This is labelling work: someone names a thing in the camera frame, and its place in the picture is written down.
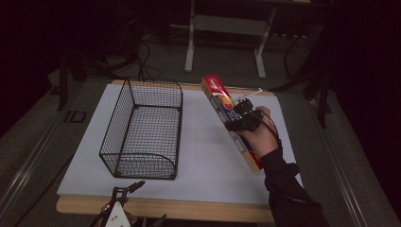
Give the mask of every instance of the wire basket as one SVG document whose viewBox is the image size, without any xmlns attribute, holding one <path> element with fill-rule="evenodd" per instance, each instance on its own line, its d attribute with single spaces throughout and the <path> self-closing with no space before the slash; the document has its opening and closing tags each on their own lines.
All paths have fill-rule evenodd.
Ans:
<svg viewBox="0 0 401 227">
<path fill-rule="evenodd" d="M 126 79 L 99 156 L 116 178 L 174 180 L 182 118 L 178 83 Z"/>
</svg>

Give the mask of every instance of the snack box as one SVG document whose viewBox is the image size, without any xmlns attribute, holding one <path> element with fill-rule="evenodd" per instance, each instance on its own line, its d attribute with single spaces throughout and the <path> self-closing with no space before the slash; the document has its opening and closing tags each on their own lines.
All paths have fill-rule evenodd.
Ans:
<svg viewBox="0 0 401 227">
<path fill-rule="evenodd" d="M 235 103 L 218 75 L 214 74 L 203 78 L 200 87 L 206 94 L 221 122 L 224 123 L 225 121 L 235 121 L 239 119 L 239 115 L 233 110 Z M 251 168 L 251 171 L 257 172 L 262 169 L 263 165 L 253 152 L 248 141 L 237 132 L 229 131 L 229 133 L 238 147 L 239 152 Z"/>
</svg>

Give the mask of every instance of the white paper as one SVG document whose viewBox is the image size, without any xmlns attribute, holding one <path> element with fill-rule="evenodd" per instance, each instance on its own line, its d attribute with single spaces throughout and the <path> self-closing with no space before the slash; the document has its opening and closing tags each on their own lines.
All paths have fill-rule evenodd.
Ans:
<svg viewBox="0 0 401 227">
<path fill-rule="evenodd" d="M 117 179 L 98 153 L 121 85 L 109 84 L 61 182 L 60 196 L 111 196 L 115 186 L 140 179 Z M 251 96 L 254 106 L 271 109 L 283 142 L 284 159 L 295 163 L 286 125 L 275 96 Z M 251 173 L 203 91 L 183 90 L 183 123 L 175 180 L 144 180 L 135 198 L 268 204 L 263 170 Z"/>
</svg>

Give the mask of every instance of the dark background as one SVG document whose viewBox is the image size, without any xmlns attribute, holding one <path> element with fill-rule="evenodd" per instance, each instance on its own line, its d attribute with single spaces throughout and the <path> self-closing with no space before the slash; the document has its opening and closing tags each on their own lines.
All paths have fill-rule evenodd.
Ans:
<svg viewBox="0 0 401 227">
<path fill-rule="evenodd" d="M 139 1 L 121 3 L 142 6 Z M 59 68 L 60 54 L 66 49 L 79 49 L 99 60 L 115 49 L 124 52 L 118 44 L 109 46 L 108 41 L 121 30 L 119 26 L 124 27 L 130 20 L 125 4 L 107 0 L 92 5 L 89 1 L 2 1 L 0 136 L 51 89 L 47 75 Z M 401 218 L 401 148 L 397 141 L 401 135 L 401 1 L 341 1 L 340 6 L 343 10 L 332 15 L 310 53 L 314 62 L 311 67 L 330 77 L 330 88 L 337 93 L 380 184 Z M 210 6 L 200 9 L 209 11 Z M 265 16 L 261 9 L 218 10 L 228 15 Z M 302 23 L 317 20 L 309 10 L 296 15 L 294 10 L 278 12 L 274 33 L 300 34 L 304 32 Z M 113 20 L 102 20 L 111 16 Z M 145 1 L 142 14 L 135 16 L 141 16 L 150 29 L 166 36 L 170 24 L 187 25 L 189 1 Z"/>
</svg>

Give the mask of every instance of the black cable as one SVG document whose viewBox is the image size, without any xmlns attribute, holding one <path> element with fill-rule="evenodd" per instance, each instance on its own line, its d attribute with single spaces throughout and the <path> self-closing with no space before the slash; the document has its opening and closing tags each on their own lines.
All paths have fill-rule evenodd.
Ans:
<svg viewBox="0 0 401 227">
<path fill-rule="evenodd" d="M 72 155 L 67 162 L 65 162 L 62 167 L 60 168 L 59 172 L 56 174 L 56 176 L 53 178 L 53 180 L 50 182 L 50 184 L 46 187 L 46 189 L 42 192 L 42 194 L 36 199 L 30 206 L 29 208 L 24 212 L 24 214 L 18 219 L 18 221 L 14 224 L 14 227 L 17 227 L 21 224 L 21 222 L 27 217 L 27 215 L 30 213 L 30 211 L 39 203 L 39 201 L 44 197 L 44 194 L 50 189 L 50 187 L 53 185 L 53 183 L 57 180 L 57 178 L 60 176 L 62 171 L 67 167 L 67 165 L 73 160 L 74 155 Z"/>
</svg>

